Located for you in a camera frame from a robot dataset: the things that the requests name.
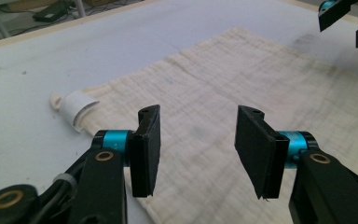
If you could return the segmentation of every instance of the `black cable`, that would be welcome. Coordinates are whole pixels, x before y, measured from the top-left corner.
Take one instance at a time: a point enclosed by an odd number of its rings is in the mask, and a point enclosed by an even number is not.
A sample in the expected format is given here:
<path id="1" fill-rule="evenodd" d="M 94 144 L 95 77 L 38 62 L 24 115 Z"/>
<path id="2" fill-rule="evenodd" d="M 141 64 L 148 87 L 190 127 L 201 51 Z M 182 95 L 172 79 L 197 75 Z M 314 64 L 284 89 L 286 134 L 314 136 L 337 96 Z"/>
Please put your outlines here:
<path id="1" fill-rule="evenodd" d="M 35 14 L 35 12 L 29 11 L 29 10 L 26 10 L 26 11 L 6 11 L 6 10 L 2 9 L 1 7 L 0 7 L 0 11 L 1 11 L 1 12 L 4 12 L 4 13 L 24 13 L 24 12 L 28 12 L 28 13 L 33 13 L 33 14 Z"/>
<path id="2" fill-rule="evenodd" d="M 63 4 L 64 4 L 65 8 L 67 8 L 66 1 L 64 1 L 64 0 L 60 0 L 60 1 L 63 1 Z M 60 20 L 56 20 L 56 21 L 53 21 L 53 22 L 50 22 L 50 23 L 48 23 L 48 24 L 36 25 L 36 26 L 33 26 L 33 27 L 24 28 L 24 29 L 22 29 L 22 31 L 20 31 L 19 33 L 14 34 L 14 35 L 22 35 L 22 34 L 24 34 L 24 33 L 26 33 L 26 32 L 32 31 L 32 30 L 34 30 L 34 29 L 49 27 L 49 26 L 51 26 L 51 25 L 60 23 L 60 22 L 62 22 L 62 21 L 66 21 L 66 19 L 68 19 L 68 16 L 69 16 L 69 12 L 68 12 L 68 10 L 66 9 L 65 18 L 60 19 Z"/>
<path id="3" fill-rule="evenodd" d="M 108 6 L 110 4 L 112 4 L 112 6 L 121 6 L 121 7 L 123 7 L 123 6 L 126 6 L 127 3 L 128 3 L 128 0 L 125 0 L 124 3 L 121 3 L 121 1 L 112 0 L 109 3 L 107 3 L 104 7 L 91 7 L 91 8 L 88 8 L 87 11 L 90 11 L 92 9 L 97 9 L 97 10 L 92 10 L 91 13 L 88 14 L 88 16 L 94 14 L 95 12 L 105 12 L 107 10 L 116 8 L 116 7 L 108 8 Z"/>
<path id="4" fill-rule="evenodd" d="M 54 25 L 54 24 L 56 24 L 56 23 L 65 21 L 67 18 L 68 18 L 68 14 L 66 14 L 65 18 L 63 18 L 63 19 L 61 19 L 61 20 L 57 20 L 57 21 L 51 22 L 51 23 L 49 23 L 49 24 L 36 25 L 36 26 L 30 27 L 30 28 L 24 28 L 21 32 L 19 32 L 19 33 L 17 33 L 17 34 L 14 34 L 14 35 L 22 35 L 22 34 L 28 32 L 28 31 L 32 31 L 32 30 L 34 30 L 34 29 L 43 28 L 43 27 L 48 27 L 48 26 L 50 26 L 50 25 Z"/>
<path id="5" fill-rule="evenodd" d="M 84 162 L 79 163 L 75 168 L 73 168 L 71 171 L 69 171 L 69 175 L 73 176 L 76 181 L 79 180 L 81 171 L 83 170 Z M 54 195 L 58 192 L 58 190 L 61 187 L 60 181 L 55 181 L 45 192 L 43 192 L 39 196 L 39 200 L 42 206 L 46 205 L 48 201 L 50 201 Z"/>
<path id="6" fill-rule="evenodd" d="M 53 212 L 54 209 L 57 208 L 60 201 L 67 195 L 68 191 L 71 189 L 71 185 L 63 180 L 57 180 L 56 182 L 62 182 L 60 189 L 57 193 L 51 198 L 51 200 L 46 203 L 46 205 L 34 216 L 31 224 L 38 224 L 42 223 L 44 219 L 49 217 Z"/>

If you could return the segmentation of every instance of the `white cloth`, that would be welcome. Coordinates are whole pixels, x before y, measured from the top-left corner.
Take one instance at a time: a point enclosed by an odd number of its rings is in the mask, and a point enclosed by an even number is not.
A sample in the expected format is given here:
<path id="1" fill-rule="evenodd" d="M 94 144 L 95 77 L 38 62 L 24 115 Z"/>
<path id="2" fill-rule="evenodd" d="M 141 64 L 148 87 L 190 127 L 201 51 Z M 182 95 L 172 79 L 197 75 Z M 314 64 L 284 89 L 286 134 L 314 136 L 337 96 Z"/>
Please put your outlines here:
<path id="1" fill-rule="evenodd" d="M 161 105 L 156 189 L 140 200 L 156 223 L 292 222 L 296 171 L 280 199 L 257 200 L 234 147 L 238 105 L 276 131 L 311 132 L 358 174 L 358 76 L 240 28 L 83 92 L 101 102 L 82 120 L 91 134 L 135 130 L 138 110 Z"/>

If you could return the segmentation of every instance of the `white tabletop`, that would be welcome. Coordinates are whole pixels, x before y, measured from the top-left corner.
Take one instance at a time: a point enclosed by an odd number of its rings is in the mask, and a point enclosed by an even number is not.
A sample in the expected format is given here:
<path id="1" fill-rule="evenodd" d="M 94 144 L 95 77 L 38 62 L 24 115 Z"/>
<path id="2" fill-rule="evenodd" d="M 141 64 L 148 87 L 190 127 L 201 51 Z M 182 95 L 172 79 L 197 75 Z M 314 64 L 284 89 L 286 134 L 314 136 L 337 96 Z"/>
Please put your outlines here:
<path id="1" fill-rule="evenodd" d="M 0 42 L 0 189 L 42 192 L 90 147 L 91 136 L 50 108 L 52 92 L 125 76 L 236 26 L 358 75 L 358 23 L 320 33 L 317 12 L 278 0 L 145 1 L 11 37 Z"/>

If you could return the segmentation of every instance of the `black gripper pad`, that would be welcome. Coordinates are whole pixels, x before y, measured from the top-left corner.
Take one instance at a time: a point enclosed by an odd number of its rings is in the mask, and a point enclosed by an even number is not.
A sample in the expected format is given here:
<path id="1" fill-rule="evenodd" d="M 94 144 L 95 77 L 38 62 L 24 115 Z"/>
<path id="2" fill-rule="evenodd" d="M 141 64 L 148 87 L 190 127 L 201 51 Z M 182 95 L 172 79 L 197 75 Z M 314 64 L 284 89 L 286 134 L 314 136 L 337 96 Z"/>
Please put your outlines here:
<path id="1" fill-rule="evenodd" d="M 235 148 L 257 198 L 278 198 L 289 139 L 275 132 L 263 118 L 260 110 L 238 107 Z"/>
<path id="2" fill-rule="evenodd" d="M 153 195 L 161 146 L 159 105 L 138 112 L 139 127 L 129 133 L 128 150 L 133 197 Z"/>
<path id="3" fill-rule="evenodd" d="M 321 31 L 333 25 L 336 21 L 351 11 L 351 1 L 337 0 L 331 7 L 319 11 L 319 28 Z"/>

